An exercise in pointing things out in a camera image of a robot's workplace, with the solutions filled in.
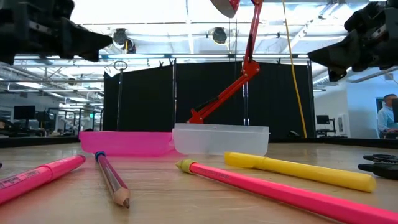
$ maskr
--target yellow cable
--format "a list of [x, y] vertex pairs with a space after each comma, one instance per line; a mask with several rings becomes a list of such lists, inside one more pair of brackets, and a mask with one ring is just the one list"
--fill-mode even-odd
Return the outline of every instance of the yellow cable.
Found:
[[301, 99], [300, 99], [299, 88], [297, 87], [296, 74], [295, 74], [295, 72], [294, 72], [293, 55], [292, 55], [292, 46], [291, 46], [291, 44], [290, 44], [289, 26], [287, 25], [285, 0], [282, 0], [282, 4], [284, 5], [285, 25], [286, 25], [286, 34], [287, 34], [287, 43], [288, 43], [288, 45], [289, 45], [290, 64], [291, 64], [291, 66], [292, 66], [292, 75], [293, 75], [294, 88], [295, 88], [295, 90], [296, 90], [296, 96], [297, 96], [297, 101], [298, 101], [298, 107], [299, 107], [299, 109], [300, 109], [300, 116], [301, 116], [301, 122], [302, 122], [302, 124], [303, 124], [304, 138], [307, 138], [307, 129], [305, 128], [305, 120], [304, 120], [303, 108], [302, 108], [302, 106], [301, 106]]

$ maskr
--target wooden table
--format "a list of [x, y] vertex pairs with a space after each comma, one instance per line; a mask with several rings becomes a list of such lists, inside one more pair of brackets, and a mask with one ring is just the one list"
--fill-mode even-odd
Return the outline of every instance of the wooden table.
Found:
[[[398, 151], [326, 144], [270, 144], [267, 155], [306, 164], [357, 170], [364, 154]], [[82, 153], [79, 144], [0, 149], [0, 178]], [[333, 220], [199, 176], [183, 174], [174, 157], [109, 157], [132, 190], [130, 210], [113, 204], [92, 155], [71, 174], [0, 206], [0, 223], [256, 224], [333, 223]], [[209, 166], [398, 212], [398, 182], [377, 178], [373, 194], [261, 170], [223, 164], [221, 156], [190, 156]]]

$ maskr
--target red lamp arm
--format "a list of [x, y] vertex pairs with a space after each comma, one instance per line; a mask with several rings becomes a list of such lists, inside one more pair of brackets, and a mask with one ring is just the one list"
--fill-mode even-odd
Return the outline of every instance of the red lamp arm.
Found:
[[243, 67], [241, 76], [233, 82], [227, 89], [220, 93], [217, 98], [208, 102], [201, 110], [195, 111], [191, 109], [192, 117], [188, 120], [188, 123], [203, 124], [203, 120], [209, 116], [215, 109], [223, 104], [229, 97], [231, 97], [236, 91], [248, 82], [253, 76], [260, 71], [259, 64], [252, 59], [252, 53], [254, 51], [254, 44], [256, 43], [257, 29], [259, 27], [260, 12], [262, 7], [262, 0], [253, 0], [254, 4], [254, 15], [251, 22], [250, 34], [248, 45], [246, 47], [246, 53], [244, 54]]

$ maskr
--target person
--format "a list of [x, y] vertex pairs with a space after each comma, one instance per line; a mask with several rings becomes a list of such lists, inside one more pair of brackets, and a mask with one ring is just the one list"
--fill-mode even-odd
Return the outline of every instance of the person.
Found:
[[381, 133], [398, 132], [398, 124], [394, 122], [394, 114], [392, 112], [392, 100], [397, 98], [395, 94], [388, 94], [383, 98], [385, 104], [377, 114], [377, 126]]

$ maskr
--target computer monitor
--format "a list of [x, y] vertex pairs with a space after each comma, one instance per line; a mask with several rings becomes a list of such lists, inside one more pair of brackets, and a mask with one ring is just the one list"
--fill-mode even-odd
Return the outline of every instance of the computer monitor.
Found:
[[16, 120], [29, 120], [35, 119], [36, 107], [35, 106], [15, 106], [14, 119]]
[[394, 122], [398, 122], [398, 99], [392, 100], [392, 113], [394, 114]]
[[330, 119], [328, 115], [317, 115], [318, 124], [330, 124]]

